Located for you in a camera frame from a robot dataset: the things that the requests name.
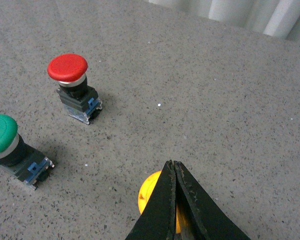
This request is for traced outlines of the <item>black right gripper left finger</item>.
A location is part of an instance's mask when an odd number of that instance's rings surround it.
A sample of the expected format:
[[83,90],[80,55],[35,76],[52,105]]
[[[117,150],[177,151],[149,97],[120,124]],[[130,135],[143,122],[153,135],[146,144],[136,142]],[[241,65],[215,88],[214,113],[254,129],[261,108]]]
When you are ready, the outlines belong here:
[[166,161],[144,211],[127,240],[173,240],[176,233],[176,186],[174,164]]

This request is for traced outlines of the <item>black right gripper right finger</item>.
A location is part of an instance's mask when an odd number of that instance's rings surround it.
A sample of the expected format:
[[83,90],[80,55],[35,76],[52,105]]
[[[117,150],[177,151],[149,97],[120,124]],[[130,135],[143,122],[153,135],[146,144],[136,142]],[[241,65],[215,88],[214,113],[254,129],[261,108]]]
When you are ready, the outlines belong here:
[[249,240],[180,161],[176,174],[177,218],[182,240]]

